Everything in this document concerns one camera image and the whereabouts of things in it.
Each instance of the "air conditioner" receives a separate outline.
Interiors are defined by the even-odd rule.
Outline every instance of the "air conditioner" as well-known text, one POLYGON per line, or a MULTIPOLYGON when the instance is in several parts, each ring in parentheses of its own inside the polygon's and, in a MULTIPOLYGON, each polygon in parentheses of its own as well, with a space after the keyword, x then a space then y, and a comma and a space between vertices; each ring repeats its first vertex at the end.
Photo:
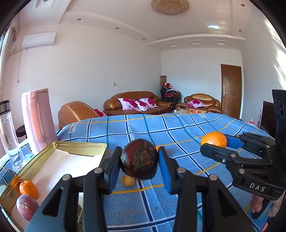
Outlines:
POLYGON ((27 50, 36 47, 53 46, 55 41, 55 32, 27 35, 24 37, 22 49, 27 50))

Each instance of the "wooden door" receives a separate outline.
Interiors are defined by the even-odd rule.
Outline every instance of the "wooden door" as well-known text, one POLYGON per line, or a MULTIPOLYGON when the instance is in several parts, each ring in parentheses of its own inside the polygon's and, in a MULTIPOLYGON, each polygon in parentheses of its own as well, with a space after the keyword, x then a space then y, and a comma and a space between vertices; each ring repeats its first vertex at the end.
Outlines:
POLYGON ((239 119, 242 97, 241 67, 221 64, 221 110, 239 119))

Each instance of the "curtain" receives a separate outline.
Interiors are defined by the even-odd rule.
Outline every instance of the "curtain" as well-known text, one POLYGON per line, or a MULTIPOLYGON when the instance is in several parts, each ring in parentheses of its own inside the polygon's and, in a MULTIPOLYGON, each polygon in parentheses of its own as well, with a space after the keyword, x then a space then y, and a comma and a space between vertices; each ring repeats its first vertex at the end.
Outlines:
POLYGON ((16 41, 17 35, 19 33, 19 14, 12 19, 7 32, 4 37, 3 45, 0 52, 0 101, 2 101, 2 87, 3 87, 3 75, 4 75, 4 66, 7 59, 10 46, 13 41, 16 41))

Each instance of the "dark round fruit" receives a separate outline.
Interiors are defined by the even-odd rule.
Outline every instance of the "dark round fruit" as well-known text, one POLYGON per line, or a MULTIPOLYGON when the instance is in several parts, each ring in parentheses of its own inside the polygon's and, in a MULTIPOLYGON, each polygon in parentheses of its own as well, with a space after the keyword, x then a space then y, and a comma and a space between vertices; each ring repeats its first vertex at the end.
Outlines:
POLYGON ((145 139, 136 139, 128 143, 120 159, 121 169, 135 179, 149 180, 156 174, 158 153, 145 139))
POLYGON ((39 203, 27 194, 19 196, 16 205, 21 216, 27 221, 30 221, 32 219, 35 212, 40 207, 39 203))

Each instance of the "hand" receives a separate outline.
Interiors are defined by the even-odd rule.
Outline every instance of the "hand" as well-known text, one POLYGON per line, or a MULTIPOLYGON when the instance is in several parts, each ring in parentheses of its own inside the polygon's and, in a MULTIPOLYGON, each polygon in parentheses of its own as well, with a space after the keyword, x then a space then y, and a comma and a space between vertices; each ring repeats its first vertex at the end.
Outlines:
MULTIPOLYGON (((278 213, 280 206, 282 204, 284 194, 282 194, 282 196, 278 200, 271 201, 273 203, 273 205, 272 205, 271 209, 267 212, 267 215, 269 217, 275 217, 276 214, 278 213)), ((255 212, 259 213, 261 211, 263 199, 264 199, 263 197, 252 195, 252 200, 251 200, 251 211, 252 211, 252 213, 255 213, 255 212)))

